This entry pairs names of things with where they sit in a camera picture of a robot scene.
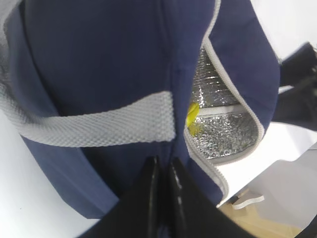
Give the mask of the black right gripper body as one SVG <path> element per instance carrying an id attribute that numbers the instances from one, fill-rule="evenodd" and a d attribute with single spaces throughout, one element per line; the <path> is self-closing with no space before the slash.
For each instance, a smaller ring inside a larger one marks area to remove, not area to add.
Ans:
<path id="1" fill-rule="evenodd" d="M 304 43 L 280 64 L 280 86 L 292 88 L 278 95 L 273 122 L 317 127 L 317 52 Z"/>

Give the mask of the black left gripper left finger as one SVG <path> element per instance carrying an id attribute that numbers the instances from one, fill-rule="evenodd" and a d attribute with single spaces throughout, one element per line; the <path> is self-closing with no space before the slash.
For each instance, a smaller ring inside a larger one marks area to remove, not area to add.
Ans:
<path id="1" fill-rule="evenodd" d="M 159 173 L 158 158 L 147 158 L 132 188 L 84 237 L 156 238 Z"/>

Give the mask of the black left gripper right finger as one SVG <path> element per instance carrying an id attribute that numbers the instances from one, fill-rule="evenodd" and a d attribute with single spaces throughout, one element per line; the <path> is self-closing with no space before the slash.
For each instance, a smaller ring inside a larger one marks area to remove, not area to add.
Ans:
<path id="1" fill-rule="evenodd" d="M 173 238 L 236 238 L 238 228 L 203 195 L 182 162 L 169 166 Z"/>

